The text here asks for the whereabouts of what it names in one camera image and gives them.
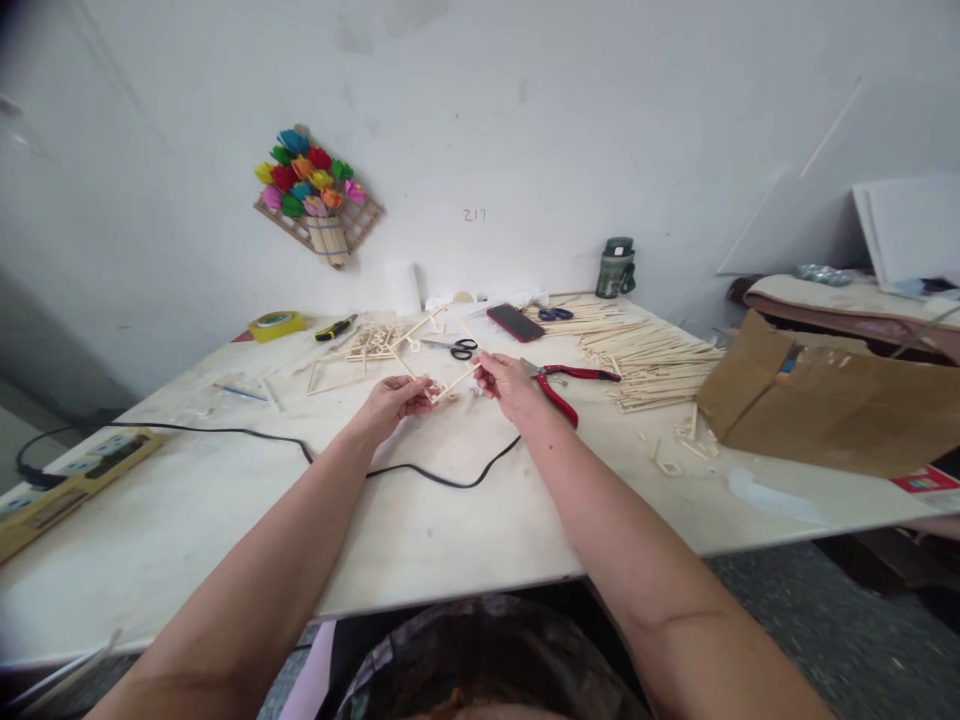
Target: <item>smartphone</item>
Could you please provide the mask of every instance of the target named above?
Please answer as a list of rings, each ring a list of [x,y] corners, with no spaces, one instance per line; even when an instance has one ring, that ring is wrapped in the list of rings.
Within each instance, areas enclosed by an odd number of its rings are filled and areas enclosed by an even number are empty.
[[[542,327],[508,303],[490,308],[487,315],[520,342],[530,342],[543,337]]]

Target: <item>paper roll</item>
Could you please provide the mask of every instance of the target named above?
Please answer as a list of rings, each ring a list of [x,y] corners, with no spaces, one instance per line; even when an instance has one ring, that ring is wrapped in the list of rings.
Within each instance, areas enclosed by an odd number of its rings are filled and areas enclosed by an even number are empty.
[[[417,271],[413,263],[394,261],[387,265],[387,287],[397,317],[418,315],[423,311],[420,303],[420,288],[417,286]]]

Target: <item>green water bottle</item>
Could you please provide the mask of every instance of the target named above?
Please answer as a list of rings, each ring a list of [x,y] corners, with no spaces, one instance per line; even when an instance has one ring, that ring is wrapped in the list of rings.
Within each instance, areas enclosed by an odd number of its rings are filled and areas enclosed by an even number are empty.
[[[633,279],[633,238],[610,238],[600,256],[600,277],[597,279],[597,297],[615,298],[626,295],[637,287]]]

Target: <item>colorful paper flower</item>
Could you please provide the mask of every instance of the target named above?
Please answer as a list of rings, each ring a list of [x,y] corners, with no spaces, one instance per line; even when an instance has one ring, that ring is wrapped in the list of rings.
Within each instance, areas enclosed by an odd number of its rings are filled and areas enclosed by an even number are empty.
[[[320,197],[323,198],[323,204],[331,210],[336,210],[338,207],[343,205],[343,195],[338,193],[336,190],[324,188],[320,191]]]
[[[353,168],[343,160],[334,160],[330,165],[330,172],[337,180],[349,180],[353,177]]]
[[[290,151],[291,155],[306,155],[310,152],[310,140],[296,130],[284,130],[277,135],[277,140]]]
[[[287,217],[297,218],[303,215],[303,203],[297,200],[293,195],[283,196],[283,209],[281,210]]]
[[[333,185],[333,178],[323,170],[315,170],[310,176],[310,184],[317,190],[323,190],[323,188]]]
[[[357,203],[357,205],[367,199],[367,193],[364,192],[363,185],[355,180],[347,180],[343,184],[343,191],[347,194],[347,197]]]
[[[316,195],[304,198],[303,209],[307,211],[307,215],[312,215],[313,217],[327,216],[327,206],[324,205],[323,200]]]
[[[283,191],[276,185],[267,185],[263,189],[263,204],[271,210],[279,210],[283,207]]]
[[[290,154],[290,151],[280,145],[273,146],[273,150],[270,151],[270,156],[284,167],[290,167],[290,161],[293,160],[293,155]]]
[[[273,170],[270,171],[270,177],[273,178],[273,181],[277,184],[277,187],[280,188],[282,192],[290,192],[297,182],[297,174],[288,167],[283,165],[277,165]]]
[[[333,162],[326,151],[323,148],[318,148],[316,145],[310,148],[308,157],[310,158],[310,162],[321,170],[329,170]]]
[[[313,194],[313,188],[310,187],[310,185],[308,185],[305,182],[298,182],[296,185],[293,186],[290,192],[293,193],[294,197],[296,197],[297,200],[299,200],[300,202],[303,202]]]
[[[257,165],[253,172],[257,176],[257,180],[262,182],[264,185],[273,185],[273,176],[270,175],[270,171],[273,170],[273,165],[270,163],[260,163]]]
[[[303,155],[298,157],[296,160],[290,163],[290,167],[293,168],[293,171],[297,174],[297,177],[301,180],[306,180],[313,174],[313,163],[310,162]]]

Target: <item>hand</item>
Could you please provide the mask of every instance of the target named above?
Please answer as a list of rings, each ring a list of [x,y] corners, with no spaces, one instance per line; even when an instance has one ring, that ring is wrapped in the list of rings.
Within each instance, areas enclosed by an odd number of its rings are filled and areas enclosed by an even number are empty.
[[[430,378],[414,380],[406,375],[384,378],[347,427],[379,445],[393,435],[403,418],[433,410],[434,405],[427,397],[427,388],[431,385]]]
[[[496,398],[507,420],[514,425],[539,403],[545,402],[543,393],[534,385],[520,360],[509,355],[481,352],[473,359],[478,365],[473,376],[488,398]]]

